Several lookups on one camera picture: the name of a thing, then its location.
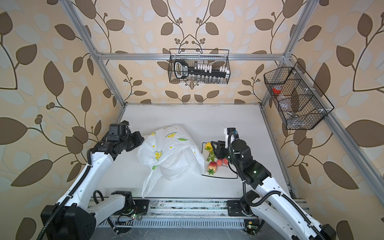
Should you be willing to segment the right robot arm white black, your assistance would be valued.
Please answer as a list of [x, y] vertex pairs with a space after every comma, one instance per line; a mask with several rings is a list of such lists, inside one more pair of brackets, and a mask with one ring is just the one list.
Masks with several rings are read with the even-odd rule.
[[242, 181], [243, 201], [253, 215], [268, 223], [286, 240], [334, 240], [337, 233], [306, 213], [261, 163], [235, 128], [224, 129], [225, 140], [214, 146], [215, 156], [236, 168]]

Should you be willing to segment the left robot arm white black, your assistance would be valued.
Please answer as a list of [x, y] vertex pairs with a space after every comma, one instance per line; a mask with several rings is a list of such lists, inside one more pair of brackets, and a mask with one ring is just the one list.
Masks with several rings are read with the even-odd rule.
[[111, 124], [109, 131], [92, 149], [87, 151], [87, 164], [69, 190], [55, 205], [47, 205], [41, 213], [41, 240], [89, 240], [96, 227], [123, 209], [135, 212], [132, 193], [115, 191], [107, 200], [89, 207], [91, 198], [107, 169], [123, 151], [130, 152], [144, 142], [139, 131], [131, 132], [129, 122]]

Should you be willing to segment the yellow fake lemon with leaves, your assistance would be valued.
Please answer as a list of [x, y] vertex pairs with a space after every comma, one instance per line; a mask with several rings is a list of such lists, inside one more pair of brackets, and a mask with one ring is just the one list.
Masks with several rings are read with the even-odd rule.
[[214, 148], [210, 142], [206, 143], [205, 150], [208, 151], [208, 157], [207, 157], [206, 161], [209, 163], [214, 162], [216, 159], [216, 156], [215, 156]]

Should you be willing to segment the white plastic bag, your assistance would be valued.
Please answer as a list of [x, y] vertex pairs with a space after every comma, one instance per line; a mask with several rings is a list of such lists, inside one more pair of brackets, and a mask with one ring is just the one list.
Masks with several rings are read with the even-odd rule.
[[147, 197], [158, 180], [173, 181], [186, 171], [201, 175], [205, 158], [182, 125], [173, 125], [151, 133], [139, 147], [139, 163], [151, 169], [146, 177], [142, 197]]

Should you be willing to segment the red fake strawberry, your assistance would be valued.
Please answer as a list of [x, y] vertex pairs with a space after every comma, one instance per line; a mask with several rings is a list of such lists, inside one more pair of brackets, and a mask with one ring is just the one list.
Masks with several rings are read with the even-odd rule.
[[208, 165], [208, 174], [213, 176], [217, 171], [217, 166], [216, 162], [210, 162]]

